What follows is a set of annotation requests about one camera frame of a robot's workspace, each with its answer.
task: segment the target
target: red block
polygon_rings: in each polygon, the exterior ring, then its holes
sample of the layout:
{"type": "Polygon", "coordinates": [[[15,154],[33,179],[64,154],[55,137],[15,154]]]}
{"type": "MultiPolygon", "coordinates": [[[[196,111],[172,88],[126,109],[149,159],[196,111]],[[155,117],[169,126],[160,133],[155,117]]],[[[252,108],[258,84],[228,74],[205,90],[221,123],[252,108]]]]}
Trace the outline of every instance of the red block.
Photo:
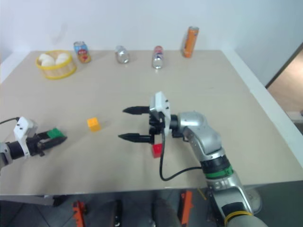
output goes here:
{"type": "Polygon", "coordinates": [[[162,152],[162,144],[155,144],[152,146],[152,155],[154,158],[161,157],[161,152],[162,152]]]}

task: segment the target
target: can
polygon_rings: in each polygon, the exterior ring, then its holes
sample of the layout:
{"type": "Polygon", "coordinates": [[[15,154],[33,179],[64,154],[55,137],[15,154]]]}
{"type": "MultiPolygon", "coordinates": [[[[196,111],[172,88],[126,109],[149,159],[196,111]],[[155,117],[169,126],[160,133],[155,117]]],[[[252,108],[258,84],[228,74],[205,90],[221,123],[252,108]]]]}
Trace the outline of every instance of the can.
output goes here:
{"type": "Polygon", "coordinates": [[[83,41],[74,42],[74,50],[82,63],[90,62],[89,49],[83,41]]]}
{"type": "Polygon", "coordinates": [[[190,58],[192,56],[198,33],[199,33],[198,27],[191,26],[188,28],[187,37],[183,48],[184,57],[190,58]]]}
{"type": "Polygon", "coordinates": [[[163,48],[161,46],[156,46],[152,54],[151,65],[155,69],[161,69],[163,66],[163,48]]]}
{"type": "Polygon", "coordinates": [[[115,49],[117,61],[121,64],[129,62],[129,53],[123,46],[116,46],[115,49]]]}

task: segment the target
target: orange can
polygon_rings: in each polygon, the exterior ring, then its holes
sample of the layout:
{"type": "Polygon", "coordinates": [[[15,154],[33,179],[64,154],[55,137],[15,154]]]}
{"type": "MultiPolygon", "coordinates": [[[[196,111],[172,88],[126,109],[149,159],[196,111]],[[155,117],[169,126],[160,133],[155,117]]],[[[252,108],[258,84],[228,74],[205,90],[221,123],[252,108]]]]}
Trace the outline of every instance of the orange can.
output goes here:
{"type": "Polygon", "coordinates": [[[198,33],[199,33],[198,27],[191,26],[188,28],[187,37],[183,48],[184,57],[190,58],[191,55],[193,54],[198,33]]]}

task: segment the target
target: yellow basket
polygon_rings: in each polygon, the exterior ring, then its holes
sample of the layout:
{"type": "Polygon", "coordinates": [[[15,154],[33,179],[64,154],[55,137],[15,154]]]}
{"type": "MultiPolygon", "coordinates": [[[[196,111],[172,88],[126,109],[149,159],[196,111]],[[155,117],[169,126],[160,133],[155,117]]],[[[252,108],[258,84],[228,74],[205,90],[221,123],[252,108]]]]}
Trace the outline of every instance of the yellow basket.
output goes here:
{"type": "Polygon", "coordinates": [[[70,76],[76,71],[77,66],[72,60],[71,53],[68,51],[56,50],[46,52],[46,54],[52,56],[54,59],[56,59],[60,53],[67,53],[69,57],[65,62],[54,66],[41,66],[41,61],[39,61],[39,57],[37,57],[36,66],[41,69],[46,78],[62,79],[64,77],[70,76]]]}

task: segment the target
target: white wall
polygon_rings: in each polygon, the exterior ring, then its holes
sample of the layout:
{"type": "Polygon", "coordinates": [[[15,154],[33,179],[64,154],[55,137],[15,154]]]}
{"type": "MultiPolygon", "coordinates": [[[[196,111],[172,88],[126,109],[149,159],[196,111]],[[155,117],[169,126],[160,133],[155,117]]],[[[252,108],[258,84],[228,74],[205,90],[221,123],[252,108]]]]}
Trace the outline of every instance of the white wall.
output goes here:
{"type": "Polygon", "coordinates": [[[292,24],[302,24],[302,6],[301,0],[1,0],[1,49],[72,49],[83,40],[99,50],[118,44],[174,50],[195,25],[197,49],[236,49],[265,84],[303,38],[292,24]]]}

